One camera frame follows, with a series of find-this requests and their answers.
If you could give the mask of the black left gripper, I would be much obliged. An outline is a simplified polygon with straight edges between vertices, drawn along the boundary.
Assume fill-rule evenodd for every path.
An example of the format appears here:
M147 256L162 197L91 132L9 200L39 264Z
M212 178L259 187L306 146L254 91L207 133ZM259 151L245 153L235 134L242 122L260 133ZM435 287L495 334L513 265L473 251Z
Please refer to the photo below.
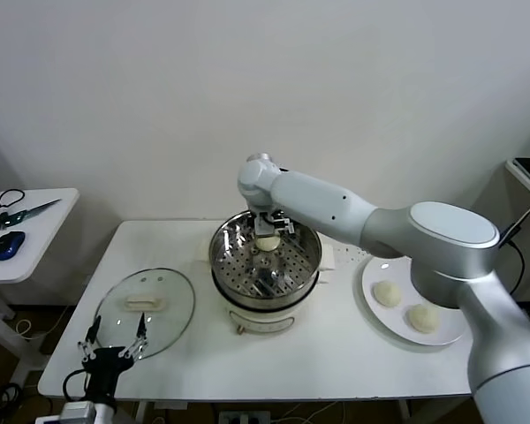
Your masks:
M133 342L124 347L99 348L94 350L96 336L102 317L97 315L88 328L85 338L78 342L82 354L83 369L89 375L86 400L114 400L119 376L133 366L134 360L142 358L148 346L145 314L142 313Z

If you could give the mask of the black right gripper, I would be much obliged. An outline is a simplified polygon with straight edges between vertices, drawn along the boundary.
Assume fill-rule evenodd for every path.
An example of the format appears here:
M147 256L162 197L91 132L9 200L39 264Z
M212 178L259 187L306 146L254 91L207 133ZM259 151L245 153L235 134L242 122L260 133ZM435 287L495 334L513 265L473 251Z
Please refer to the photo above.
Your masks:
M268 213L260 212L257 213L254 217L254 233L256 236L274 236L276 231L275 224L273 219L269 216ZM258 246L256 244L256 236L252 239L251 253L258 253ZM280 250L284 245L284 237L282 234L277 236L277 250Z

